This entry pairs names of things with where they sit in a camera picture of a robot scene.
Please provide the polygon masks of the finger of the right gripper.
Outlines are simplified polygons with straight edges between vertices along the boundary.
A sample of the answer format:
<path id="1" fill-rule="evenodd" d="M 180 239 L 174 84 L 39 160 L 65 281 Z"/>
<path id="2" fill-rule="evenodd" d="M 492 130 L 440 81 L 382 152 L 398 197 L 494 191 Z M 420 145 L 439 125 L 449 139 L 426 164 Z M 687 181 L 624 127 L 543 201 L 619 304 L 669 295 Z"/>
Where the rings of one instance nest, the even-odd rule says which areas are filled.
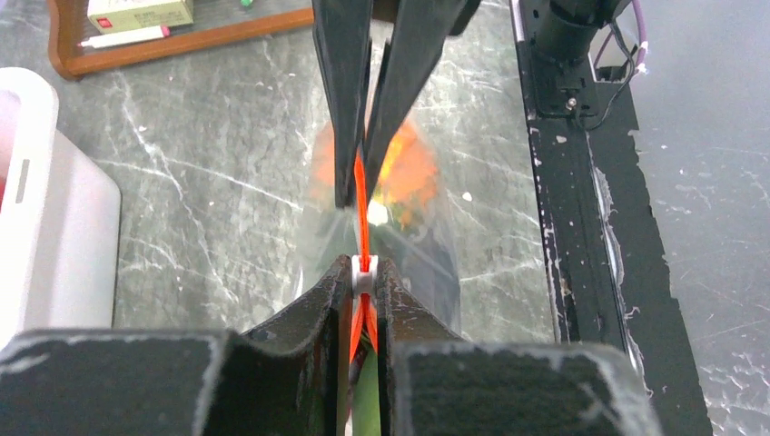
<path id="1" fill-rule="evenodd" d="M 313 40 L 334 139 L 334 201 L 353 205 L 370 80 L 371 1 L 313 0 Z"/>
<path id="2" fill-rule="evenodd" d="M 427 83 L 450 36 L 469 23 L 468 1 L 376 1 L 375 20 L 393 25 L 386 42 L 362 148 L 367 197 L 379 179 L 390 141 Z"/>

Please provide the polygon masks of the clear zip top bag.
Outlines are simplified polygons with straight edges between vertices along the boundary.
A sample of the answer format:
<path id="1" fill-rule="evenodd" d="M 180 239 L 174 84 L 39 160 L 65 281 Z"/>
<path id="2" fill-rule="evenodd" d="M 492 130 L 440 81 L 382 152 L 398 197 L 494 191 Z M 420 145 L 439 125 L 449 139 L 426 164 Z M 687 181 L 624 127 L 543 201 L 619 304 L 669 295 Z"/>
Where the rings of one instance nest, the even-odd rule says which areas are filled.
<path id="1" fill-rule="evenodd" d="M 295 300 L 305 303 L 328 294 L 318 319 L 328 326 L 331 360 L 331 428 L 352 435 L 352 398 L 360 368 L 373 353 L 378 358 L 379 328 L 375 281 L 382 259 L 394 262 L 403 287 L 461 339 L 460 284 L 450 232 L 448 199 L 439 176 L 438 204 L 430 218 L 405 231 L 392 223 L 370 224 L 371 198 L 366 176 L 354 179 L 350 207 L 321 206 L 309 196 L 297 232 L 299 267 Z"/>

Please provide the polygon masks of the toy green avocado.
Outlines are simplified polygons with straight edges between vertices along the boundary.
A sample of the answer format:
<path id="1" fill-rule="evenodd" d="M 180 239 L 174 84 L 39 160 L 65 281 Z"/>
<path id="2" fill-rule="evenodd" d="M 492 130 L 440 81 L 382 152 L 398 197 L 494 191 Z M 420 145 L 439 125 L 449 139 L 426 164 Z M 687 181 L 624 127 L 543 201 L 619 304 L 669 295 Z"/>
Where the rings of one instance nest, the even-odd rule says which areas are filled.
<path id="1" fill-rule="evenodd" d="M 360 368 L 352 398 L 352 435 L 380 436 L 378 358 L 369 354 Z"/>

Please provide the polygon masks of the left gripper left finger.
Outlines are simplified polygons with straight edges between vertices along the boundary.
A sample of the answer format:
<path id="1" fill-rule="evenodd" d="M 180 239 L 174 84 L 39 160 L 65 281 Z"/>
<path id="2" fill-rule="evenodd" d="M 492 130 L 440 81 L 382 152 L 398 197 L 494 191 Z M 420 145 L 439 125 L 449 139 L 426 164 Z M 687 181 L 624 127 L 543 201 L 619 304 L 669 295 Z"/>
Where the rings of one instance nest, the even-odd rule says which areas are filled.
<path id="1" fill-rule="evenodd" d="M 49 329 L 1 352 L 4 435 L 342 435 L 351 260 L 253 329 Z"/>

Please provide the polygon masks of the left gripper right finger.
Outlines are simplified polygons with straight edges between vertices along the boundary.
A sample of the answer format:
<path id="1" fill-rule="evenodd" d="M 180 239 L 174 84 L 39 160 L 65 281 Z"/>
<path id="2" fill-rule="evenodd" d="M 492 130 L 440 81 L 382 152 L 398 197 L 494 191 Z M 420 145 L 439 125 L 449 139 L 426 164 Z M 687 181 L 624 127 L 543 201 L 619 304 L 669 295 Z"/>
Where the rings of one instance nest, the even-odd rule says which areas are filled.
<path id="1" fill-rule="evenodd" d="M 382 259 L 375 281 L 386 435 L 658 435 L 628 358 L 604 344 L 467 342 Z"/>

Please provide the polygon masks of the toy pineapple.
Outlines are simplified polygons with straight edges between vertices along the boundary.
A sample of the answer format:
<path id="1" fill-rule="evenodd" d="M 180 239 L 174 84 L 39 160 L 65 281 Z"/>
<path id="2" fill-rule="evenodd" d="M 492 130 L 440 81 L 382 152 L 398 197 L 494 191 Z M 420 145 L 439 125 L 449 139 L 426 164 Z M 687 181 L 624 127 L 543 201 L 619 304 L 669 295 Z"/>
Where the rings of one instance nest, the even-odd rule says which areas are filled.
<path id="1" fill-rule="evenodd" d="M 310 198 L 321 206 L 332 207 L 333 182 L 333 132 L 331 124 L 325 124 L 314 144 Z M 439 171 L 433 147 L 420 137 L 416 125 L 407 121 L 390 142 L 367 220 L 373 225 L 392 223 L 405 231 L 430 218 L 438 196 Z"/>

